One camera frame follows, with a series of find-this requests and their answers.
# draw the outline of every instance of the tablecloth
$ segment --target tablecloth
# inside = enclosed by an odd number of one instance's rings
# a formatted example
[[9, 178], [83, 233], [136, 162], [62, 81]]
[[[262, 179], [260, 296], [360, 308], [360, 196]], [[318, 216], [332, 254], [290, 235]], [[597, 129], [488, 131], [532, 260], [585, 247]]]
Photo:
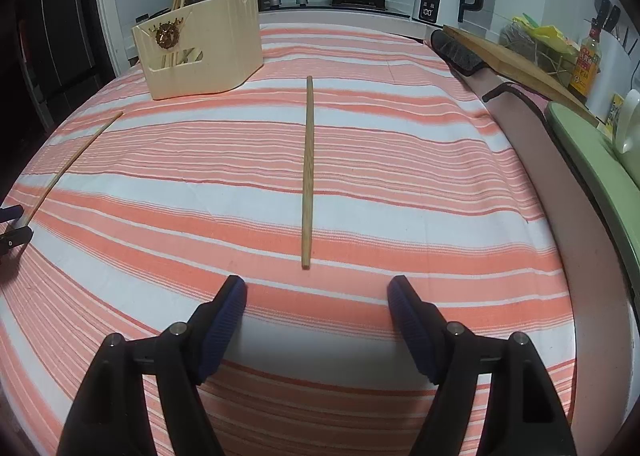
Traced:
[[[228, 274], [248, 303], [200, 396], [228, 455], [408, 454], [434, 396], [386, 306], [405, 274], [447, 320], [526, 331], [565, 410], [575, 335], [561, 260], [508, 140], [427, 46], [347, 26], [268, 24], [230, 92], [152, 100], [142, 69], [61, 125], [4, 205], [27, 210], [117, 110], [0, 266], [0, 380], [42, 454], [104, 336], [156, 335]], [[311, 270], [300, 265], [305, 78], [314, 77]], [[172, 454], [145, 377], [160, 455]], [[480, 378], [462, 454], [488, 397]]]

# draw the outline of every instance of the chopstick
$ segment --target chopstick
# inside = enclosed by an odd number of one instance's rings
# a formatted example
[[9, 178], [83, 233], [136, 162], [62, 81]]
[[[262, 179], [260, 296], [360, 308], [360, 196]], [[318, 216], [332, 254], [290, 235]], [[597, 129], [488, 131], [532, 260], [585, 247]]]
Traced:
[[302, 269], [311, 268], [314, 218], [314, 80], [306, 78], [305, 159], [302, 168]]
[[38, 198], [38, 201], [36, 202], [36, 204], [34, 205], [34, 207], [31, 209], [31, 211], [29, 212], [29, 214], [27, 214], [27, 217], [24, 219], [24, 221], [22, 222], [22, 224], [20, 225], [21, 227], [25, 227], [29, 224], [29, 222], [31, 221], [31, 219], [33, 218], [33, 215], [36, 213], [36, 211], [40, 208], [40, 206], [44, 203], [45, 198], [49, 195], [49, 193], [51, 192], [51, 190], [53, 189], [54, 185], [58, 183], [58, 180], [60, 178], [62, 178], [62, 175], [68, 171], [69, 167], [71, 167], [71, 165], [73, 164], [73, 162], [75, 162], [78, 157], [85, 152], [86, 148], [89, 147], [96, 138], [98, 138], [105, 129], [107, 129], [111, 124], [113, 124], [117, 119], [119, 119], [121, 116], [123, 115], [123, 112], [119, 111], [117, 112], [115, 115], [113, 115], [106, 124], [104, 124], [100, 129], [98, 129], [96, 132], [94, 132], [94, 134], [92, 134], [92, 136], [84, 143], [84, 146], [82, 146], [80, 149], [78, 149], [78, 151], [76, 151], [76, 153], [69, 158], [65, 165], [62, 166], [62, 168], [57, 172], [57, 174], [53, 177], [53, 180], [51, 180], [49, 182], [49, 184], [47, 185], [46, 189], [44, 189], [43, 194], [40, 195], [40, 198]]

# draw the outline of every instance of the wooden box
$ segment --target wooden box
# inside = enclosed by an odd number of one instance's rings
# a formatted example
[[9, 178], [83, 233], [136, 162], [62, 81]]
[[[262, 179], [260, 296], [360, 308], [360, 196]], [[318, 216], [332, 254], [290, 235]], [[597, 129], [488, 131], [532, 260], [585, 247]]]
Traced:
[[133, 28], [155, 100], [220, 93], [262, 66], [258, 0], [209, 0]]

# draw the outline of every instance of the cutting board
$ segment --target cutting board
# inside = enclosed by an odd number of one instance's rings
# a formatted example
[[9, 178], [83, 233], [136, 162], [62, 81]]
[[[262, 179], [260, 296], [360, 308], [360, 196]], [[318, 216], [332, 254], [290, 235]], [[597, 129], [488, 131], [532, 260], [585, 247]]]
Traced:
[[543, 72], [522, 55], [459, 28], [445, 26], [444, 33], [478, 55], [496, 73], [536, 91], [553, 102], [559, 102], [580, 115], [593, 127], [596, 128], [598, 126], [600, 121], [580, 100], [569, 93], [557, 80]]

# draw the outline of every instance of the sauce bottle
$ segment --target sauce bottle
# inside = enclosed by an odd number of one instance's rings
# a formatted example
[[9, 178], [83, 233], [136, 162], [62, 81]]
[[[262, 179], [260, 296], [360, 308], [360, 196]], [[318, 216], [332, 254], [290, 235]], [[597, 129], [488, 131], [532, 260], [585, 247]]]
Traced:
[[583, 104], [587, 101], [602, 58], [602, 52], [600, 51], [601, 30], [600, 21], [593, 19], [589, 35], [580, 43], [580, 53], [578, 54], [578, 60], [575, 62], [574, 74], [568, 86], [570, 93]]

